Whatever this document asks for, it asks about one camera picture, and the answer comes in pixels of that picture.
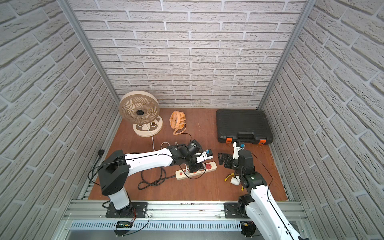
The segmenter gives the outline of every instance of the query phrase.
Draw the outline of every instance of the black toolbox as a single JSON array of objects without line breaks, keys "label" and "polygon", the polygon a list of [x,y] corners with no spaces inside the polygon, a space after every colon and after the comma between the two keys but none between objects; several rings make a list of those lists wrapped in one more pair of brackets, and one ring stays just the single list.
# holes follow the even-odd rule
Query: black toolbox
[{"label": "black toolbox", "polygon": [[216,111],[219,142],[251,142],[268,145],[273,141],[265,113],[260,110],[219,109]]}]

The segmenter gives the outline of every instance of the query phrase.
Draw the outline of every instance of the white robotic arm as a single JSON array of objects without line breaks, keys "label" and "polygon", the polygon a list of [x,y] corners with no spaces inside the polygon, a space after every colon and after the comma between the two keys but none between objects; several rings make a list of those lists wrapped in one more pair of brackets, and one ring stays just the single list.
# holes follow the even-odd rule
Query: white robotic arm
[{"label": "white robotic arm", "polygon": [[219,164],[231,168],[239,175],[240,182],[249,194],[238,201],[238,213],[248,216],[265,240],[301,240],[275,202],[261,174],[255,172],[253,157],[244,149],[245,144],[233,144],[233,156],[218,154]]},{"label": "white robotic arm", "polygon": [[[251,152],[241,142],[233,144],[233,155],[219,153],[219,164],[233,169],[248,193],[240,196],[238,213],[249,217],[266,240],[302,240],[300,234],[290,225],[273,199],[267,183],[260,173],[255,172]],[[130,200],[124,188],[126,178],[134,173],[154,167],[187,164],[191,172],[202,169],[204,160],[212,159],[210,149],[202,151],[193,140],[188,145],[169,146],[154,152],[123,154],[115,151],[99,169],[103,195],[107,195],[117,211],[130,209]]]},{"label": "white robotic arm", "polygon": [[115,151],[106,159],[98,173],[101,193],[109,197],[116,210],[129,208],[130,200],[124,188],[128,176],[154,167],[187,164],[191,172],[204,168],[203,161],[213,158],[212,151],[202,150],[196,140],[188,145],[168,146],[158,151],[123,154]]}]

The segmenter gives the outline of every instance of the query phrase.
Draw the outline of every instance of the white brick wallpaper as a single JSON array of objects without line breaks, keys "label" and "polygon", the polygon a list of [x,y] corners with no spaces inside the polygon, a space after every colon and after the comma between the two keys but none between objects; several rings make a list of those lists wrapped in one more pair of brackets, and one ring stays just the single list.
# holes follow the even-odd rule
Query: white brick wallpaper
[{"label": "white brick wallpaper", "polygon": [[317,238],[384,237],[383,6],[317,0],[263,108]]},{"label": "white brick wallpaper", "polygon": [[0,239],[51,239],[118,109],[56,1],[0,2]]},{"label": "white brick wallpaper", "polygon": [[71,0],[116,92],[256,108],[304,1]]}]

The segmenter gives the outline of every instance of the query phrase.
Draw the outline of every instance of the fan base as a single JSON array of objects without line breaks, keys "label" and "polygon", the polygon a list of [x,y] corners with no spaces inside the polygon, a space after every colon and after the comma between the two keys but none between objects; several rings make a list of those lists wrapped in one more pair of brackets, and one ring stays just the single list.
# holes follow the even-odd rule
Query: fan base
[{"label": "fan base", "polygon": [[147,123],[144,125],[143,124],[134,124],[133,130],[140,137],[150,137],[151,134],[153,136],[153,135],[157,134],[158,132],[160,132],[162,127],[163,127],[163,119],[161,118],[161,116],[157,116],[157,118],[150,123]]}]

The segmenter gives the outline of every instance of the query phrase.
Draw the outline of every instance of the white cable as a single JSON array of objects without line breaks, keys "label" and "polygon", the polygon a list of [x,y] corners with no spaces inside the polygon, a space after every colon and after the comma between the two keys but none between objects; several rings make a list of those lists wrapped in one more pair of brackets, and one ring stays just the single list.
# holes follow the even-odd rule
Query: white cable
[{"label": "white cable", "polygon": [[155,145],[154,145],[154,143],[153,143],[153,136],[152,136],[152,133],[151,133],[151,131],[149,130],[149,127],[147,126],[147,130],[148,130],[148,132],[151,134],[151,137],[152,137],[152,148],[153,148],[153,151],[155,152],[156,150],[155,150]]},{"label": "white cable", "polygon": [[160,145],[160,148],[163,149],[163,144],[164,143],[168,143],[168,145],[170,146],[169,142],[163,142],[161,145]]}]

